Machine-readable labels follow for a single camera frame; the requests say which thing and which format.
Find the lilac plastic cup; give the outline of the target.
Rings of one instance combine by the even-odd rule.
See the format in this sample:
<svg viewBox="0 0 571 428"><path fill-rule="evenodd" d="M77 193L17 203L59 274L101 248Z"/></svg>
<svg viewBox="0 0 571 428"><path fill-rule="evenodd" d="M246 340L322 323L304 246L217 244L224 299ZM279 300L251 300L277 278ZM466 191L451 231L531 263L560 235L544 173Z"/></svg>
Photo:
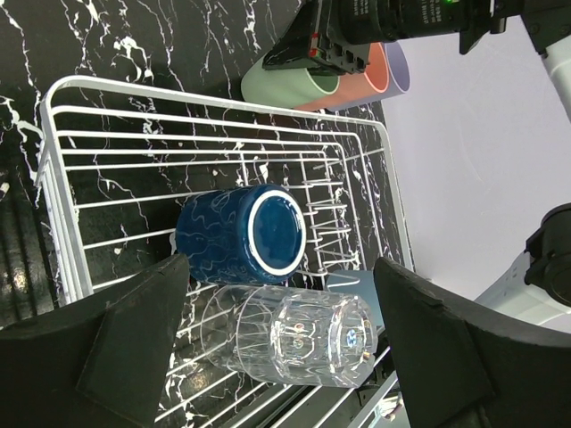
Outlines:
<svg viewBox="0 0 571 428"><path fill-rule="evenodd" d="M397 95L405 94L410 89L410 69L401 45L398 42L384 44L385 57L389 71L389 86L381 94L360 98L356 101L342 103L330 107L330 111L341 111L352 107L362 106L381 101Z"/></svg>

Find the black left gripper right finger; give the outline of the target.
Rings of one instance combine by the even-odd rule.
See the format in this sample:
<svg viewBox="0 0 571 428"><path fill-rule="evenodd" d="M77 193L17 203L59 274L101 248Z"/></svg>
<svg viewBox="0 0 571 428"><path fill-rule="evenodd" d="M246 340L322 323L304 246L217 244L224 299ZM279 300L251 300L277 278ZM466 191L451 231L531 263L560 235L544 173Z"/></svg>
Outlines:
<svg viewBox="0 0 571 428"><path fill-rule="evenodd" d="M374 279L413 427L568 427L570 336L379 258Z"/></svg>

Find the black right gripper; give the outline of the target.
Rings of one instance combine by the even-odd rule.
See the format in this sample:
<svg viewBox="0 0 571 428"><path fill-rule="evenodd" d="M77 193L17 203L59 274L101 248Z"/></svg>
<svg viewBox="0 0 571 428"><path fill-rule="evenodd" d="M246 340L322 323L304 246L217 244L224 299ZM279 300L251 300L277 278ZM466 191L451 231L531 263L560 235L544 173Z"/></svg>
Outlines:
<svg viewBox="0 0 571 428"><path fill-rule="evenodd" d="M467 54L484 34L505 27L490 1L304 1L262 68L362 73L368 56L354 52L360 45L456 33Z"/></svg>

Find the green plastic cup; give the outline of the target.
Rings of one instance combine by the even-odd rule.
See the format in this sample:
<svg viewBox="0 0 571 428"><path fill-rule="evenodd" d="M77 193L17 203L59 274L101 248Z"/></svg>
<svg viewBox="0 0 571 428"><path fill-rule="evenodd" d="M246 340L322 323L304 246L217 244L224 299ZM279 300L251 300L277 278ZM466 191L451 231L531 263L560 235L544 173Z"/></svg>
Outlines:
<svg viewBox="0 0 571 428"><path fill-rule="evenodd" d="M241 80L247 103L292 109L332 95L339 87L336 75L318 75L308 69L264 70L259 59Z"/></svg>

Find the pink plastic cup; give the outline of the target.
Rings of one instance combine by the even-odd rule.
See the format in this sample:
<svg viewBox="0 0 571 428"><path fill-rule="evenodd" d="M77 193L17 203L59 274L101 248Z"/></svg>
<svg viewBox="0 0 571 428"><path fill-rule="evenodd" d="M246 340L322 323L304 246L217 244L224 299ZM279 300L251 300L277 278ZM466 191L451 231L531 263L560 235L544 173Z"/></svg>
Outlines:
<svg viewBox="0 0 571 428"><path fill-rule="evenodd" d="M357 101L384 93L389 87L389 67L384 45L370 45L368 65L363 73L342 75L339 86L332 95L295 107L298 111L338 111L352 107Z"/></svg>

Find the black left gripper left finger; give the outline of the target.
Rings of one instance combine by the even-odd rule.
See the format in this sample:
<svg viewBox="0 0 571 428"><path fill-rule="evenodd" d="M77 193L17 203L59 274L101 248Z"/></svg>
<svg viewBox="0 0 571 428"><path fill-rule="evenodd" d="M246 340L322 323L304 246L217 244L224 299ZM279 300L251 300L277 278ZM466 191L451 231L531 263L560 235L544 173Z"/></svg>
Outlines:
<svg viewBox="0 0 571 428"><path fill-rule="evenodd" d="M188 286L174 255L2 329L1 425L152 426Z"/></svg>

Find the clear glass tumbler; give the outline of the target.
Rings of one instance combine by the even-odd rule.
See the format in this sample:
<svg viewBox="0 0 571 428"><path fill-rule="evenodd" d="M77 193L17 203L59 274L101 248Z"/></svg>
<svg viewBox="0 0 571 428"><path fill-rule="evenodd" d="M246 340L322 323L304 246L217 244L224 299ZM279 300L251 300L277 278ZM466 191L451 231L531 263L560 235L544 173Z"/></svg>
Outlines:
<svg viewBox="0 0 571 428"><path fill-rule="evenodd" d="M205 357L263 383L358 388L378 335L358 295L282 285L227 285L200 324Z"/></svg>

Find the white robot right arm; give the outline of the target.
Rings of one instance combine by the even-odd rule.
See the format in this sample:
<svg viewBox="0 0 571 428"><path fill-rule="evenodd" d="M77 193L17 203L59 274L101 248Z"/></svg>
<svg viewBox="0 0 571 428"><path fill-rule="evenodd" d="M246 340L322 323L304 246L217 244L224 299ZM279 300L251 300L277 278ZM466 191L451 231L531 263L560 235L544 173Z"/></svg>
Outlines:
<svg viewBox="0 0 571 428"><path fill-rule="evenodd" d="M570 4L306 1L268 70L362 74L403 49L384 105L416 271L535 325L570 327Z"/></svg>

